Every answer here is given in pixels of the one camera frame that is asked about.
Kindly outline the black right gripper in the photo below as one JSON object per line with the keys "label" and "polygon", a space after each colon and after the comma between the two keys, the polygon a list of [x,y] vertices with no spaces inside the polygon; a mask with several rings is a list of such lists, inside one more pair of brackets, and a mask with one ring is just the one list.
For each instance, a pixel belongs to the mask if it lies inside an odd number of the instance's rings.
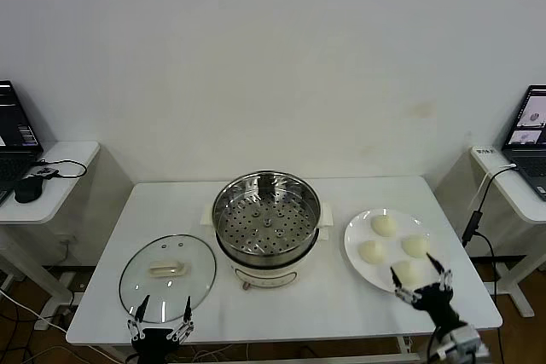
{"label": "black right gripper", "polygon": [[415,309],[429,314],[433,324],[440,330],[454,330],[463,325],[459,314],[453,310],[450,302],[453,298],[452,278],[450,269],[445,269],[442,263],[427,253],[427,258],[439,274],[439,285],[428,285],[410,291],[402,286],[393,267],[390,267],[394,293],[397,298]]}

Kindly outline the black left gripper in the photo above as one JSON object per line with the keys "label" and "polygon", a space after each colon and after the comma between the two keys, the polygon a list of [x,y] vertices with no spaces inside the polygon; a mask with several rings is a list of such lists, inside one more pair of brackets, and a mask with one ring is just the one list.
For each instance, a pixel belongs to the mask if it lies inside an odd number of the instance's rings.
{"label": "black left gripper", "polygon": [[184,342],[195,329],[192,321],[191,297],[187,297],[180,325],[172,332],[168,328],[142,329],[148,300],[149,295],[137,307],[135,315],[127,321],[131,334],[131,345],[135,350],[131,359],[136,358],[138,364],[164,364],[167,363],[167,356],[178,350],[178,342]]}

